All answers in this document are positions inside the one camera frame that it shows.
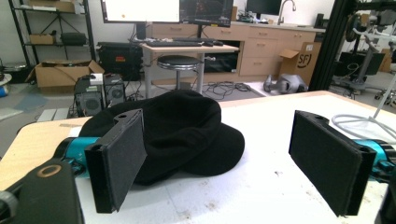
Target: black cap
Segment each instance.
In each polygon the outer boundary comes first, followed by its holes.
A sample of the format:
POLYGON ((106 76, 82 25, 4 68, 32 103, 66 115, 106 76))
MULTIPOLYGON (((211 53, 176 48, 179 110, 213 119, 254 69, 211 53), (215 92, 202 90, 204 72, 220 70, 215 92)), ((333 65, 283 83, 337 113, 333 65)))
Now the black cap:
POLYGON ((151 99, 114 105, 89 119, 79 136, 101 137, 114 126, 114 117, 138 108, 143 109, 148 156, 134 181, 137 184, 152 184, 178 170, 221 175, 242 157, 244 136, 221 123, 221 108, 216 101, 195 91, 169 91, 151 99))

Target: cap brim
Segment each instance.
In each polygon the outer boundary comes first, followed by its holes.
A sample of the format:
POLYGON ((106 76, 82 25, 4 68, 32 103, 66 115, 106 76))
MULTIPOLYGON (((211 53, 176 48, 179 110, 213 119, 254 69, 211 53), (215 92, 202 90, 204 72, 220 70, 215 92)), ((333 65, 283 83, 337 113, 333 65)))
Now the cap brim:
POLYGON ((245 138, 235 128, 221 123, 210 146, 180 167, 194 175, 221 175, 235 167, 245 150, 245 138))

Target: desk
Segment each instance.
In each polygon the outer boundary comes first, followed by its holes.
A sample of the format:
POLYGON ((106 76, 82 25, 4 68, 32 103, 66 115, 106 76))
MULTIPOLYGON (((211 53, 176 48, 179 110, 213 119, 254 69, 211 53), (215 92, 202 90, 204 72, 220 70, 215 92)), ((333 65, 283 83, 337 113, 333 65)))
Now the desk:
MULTIPOLYGON (((387 185, 370 182, 359 215, 336 217, 288 153, 294 110, 330 119, 371 116, 375 108, 327 91, 222 102, 222 121, 243 133, 246 149, 228 173, 176 174, 150 187, 133 185, 118 213, 96 214, 88 179, 76 180, 86 223, 373 223, 387 185)), ((30 124, 0 162, 0 189, 49 159, 72 127, 88 118, 30 124)), ((377 119, 396 126, 396 115, 377 119)))
POLYGON ((235 52, 238 50, 236 47, 224 45, 224 46, 213 46, 213 47, 169 47, 169 48, 154 48, 146 44, 141 45, 143 50, 143 65, 145 68, 145 88, 146 88, 146 98, 151 98, 151 69, 153 62, 156 58, 153 57, 155 53, 162 54, 179 54, 179 53, 198 53, 198 58, 201 60, 201 65, 198 69, 198 79, 197 79, 197 91, 202 93, 202 86, 204 83, 204 68, 205 68, 205 54, 206 53, 226 53, 235 52))

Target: computer monitor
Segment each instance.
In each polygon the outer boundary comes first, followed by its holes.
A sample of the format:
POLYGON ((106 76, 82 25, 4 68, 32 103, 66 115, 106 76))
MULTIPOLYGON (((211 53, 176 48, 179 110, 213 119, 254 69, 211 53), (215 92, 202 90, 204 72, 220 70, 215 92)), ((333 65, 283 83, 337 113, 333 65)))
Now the computer monitor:
POLYGON ((279 15, 282 0, 247 0, 246 11, 256 13, 256 18, 260 20, 261 14, 279 15))
POLYGON ((104 23, 179 22, 179 0, 101 0, 104 23))
POLYGON ((231 26, 233 0, 180 0, 179 4, 182 23, 231 26))

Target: round stool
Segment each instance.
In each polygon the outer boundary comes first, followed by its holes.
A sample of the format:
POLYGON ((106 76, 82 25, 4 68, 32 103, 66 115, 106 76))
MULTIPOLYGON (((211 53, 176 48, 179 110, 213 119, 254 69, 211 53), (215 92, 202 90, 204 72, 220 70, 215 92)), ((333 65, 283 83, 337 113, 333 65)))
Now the round stool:
POLYGON ((176 89, 180 89, 180 71, 198 69, 199 61, 196 58, 183 55, 166 55, 157 60, 157 65, 164 69, 176 71, 176 89))

